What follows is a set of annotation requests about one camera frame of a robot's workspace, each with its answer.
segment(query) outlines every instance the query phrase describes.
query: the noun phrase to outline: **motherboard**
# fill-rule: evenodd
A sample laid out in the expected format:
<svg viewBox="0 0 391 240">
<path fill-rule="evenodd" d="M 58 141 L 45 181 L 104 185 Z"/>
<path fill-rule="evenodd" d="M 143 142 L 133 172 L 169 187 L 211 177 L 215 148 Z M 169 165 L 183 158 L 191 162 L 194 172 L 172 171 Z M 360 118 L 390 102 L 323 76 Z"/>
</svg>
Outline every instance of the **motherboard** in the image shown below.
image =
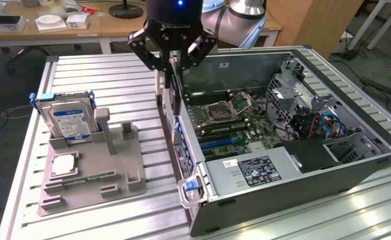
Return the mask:
<svg viewBox="0 0 391 240">
<path fill-rule="evenodd" d="M 207 161 L 267 150 L 283 140 L 263 107 L 246 91 L 188 100 L 188 113 Z"/>
</svg>

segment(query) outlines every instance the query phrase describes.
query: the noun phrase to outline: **blue hard drive label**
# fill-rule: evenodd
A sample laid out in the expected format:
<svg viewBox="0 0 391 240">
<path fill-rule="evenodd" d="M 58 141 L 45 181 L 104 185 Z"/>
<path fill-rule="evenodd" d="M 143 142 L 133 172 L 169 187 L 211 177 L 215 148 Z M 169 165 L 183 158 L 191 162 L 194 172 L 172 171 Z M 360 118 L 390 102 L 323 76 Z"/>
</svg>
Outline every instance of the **blue hard drive label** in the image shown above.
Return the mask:
<svg viewBox="0 0 391 240">
<path fill-rule="evenodd" d="M 239 167 L 251 187 L 282 180 L 278 169 L 268 156 L 240 161 Z"/>
<path fill-rule="evenodd" d="M 81 140 L 90 137 L 92 132 L 89 124 L 84 121 L 84 111 L 81 109 L 57 111 L 53 115 L 68 140 Z"/>
</svg>

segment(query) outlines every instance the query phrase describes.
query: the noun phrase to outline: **wooden cabinet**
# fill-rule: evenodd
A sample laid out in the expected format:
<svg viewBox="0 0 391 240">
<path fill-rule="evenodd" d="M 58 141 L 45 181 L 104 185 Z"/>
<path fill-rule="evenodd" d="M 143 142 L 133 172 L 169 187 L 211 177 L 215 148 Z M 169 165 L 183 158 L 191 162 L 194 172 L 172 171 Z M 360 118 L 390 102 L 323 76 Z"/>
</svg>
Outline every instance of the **wooden cabinet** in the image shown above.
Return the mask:
<svg viewBox="0 0 391 240">
<path fill-rule="evenodd" d="M 267 9 L 283 26 L 275 46 L 311 45 L 327 58 L 364 0 L 268 0 Z"/>
</svg>

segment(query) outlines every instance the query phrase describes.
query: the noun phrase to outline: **slotted metal surface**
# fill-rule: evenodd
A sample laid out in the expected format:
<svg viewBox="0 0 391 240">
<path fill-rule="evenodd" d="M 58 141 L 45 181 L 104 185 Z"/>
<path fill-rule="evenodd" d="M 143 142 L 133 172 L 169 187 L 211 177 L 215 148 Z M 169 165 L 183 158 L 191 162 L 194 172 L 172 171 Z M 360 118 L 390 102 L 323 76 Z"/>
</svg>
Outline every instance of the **slotted metal surface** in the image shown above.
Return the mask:
<svg viewBox="0 0 391 240">
<path fill-rule="evenodd" d="M 297 48 L 391 133 L 388 111 L 313 50 Z M 306 76 L 318 94 L 327 94 L 327 88 L 310 72 Z M 49 128 L 34 111 L 0 225 L 0 239 L 391 239 L 391 167 L 346 193 L 192 238 L 156 110 L 155 73 L 133 54 L 68 56 L 46 64 L 41 92 L 88 89 L 95 90 L 97 104 L 111 108 L 113 128 L 128 120 L 139 126 L 148 193 L 40 217 L 37 204 Z"/>
</svg>

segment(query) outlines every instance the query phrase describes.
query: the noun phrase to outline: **power supply label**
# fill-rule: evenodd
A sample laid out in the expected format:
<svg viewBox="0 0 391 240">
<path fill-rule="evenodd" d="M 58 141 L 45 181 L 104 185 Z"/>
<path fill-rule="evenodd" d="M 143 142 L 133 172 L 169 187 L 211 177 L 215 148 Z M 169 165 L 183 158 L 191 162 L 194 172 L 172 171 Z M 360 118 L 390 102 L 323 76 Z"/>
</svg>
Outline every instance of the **power supply label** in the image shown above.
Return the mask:
<svg viewBox="0 0 391 240">
<path fill-rule="evenodd" d="M 268 156 L 240 161 L 239 167 L 251 187 L 282 180 L 278 169 Z"/>
</svg>

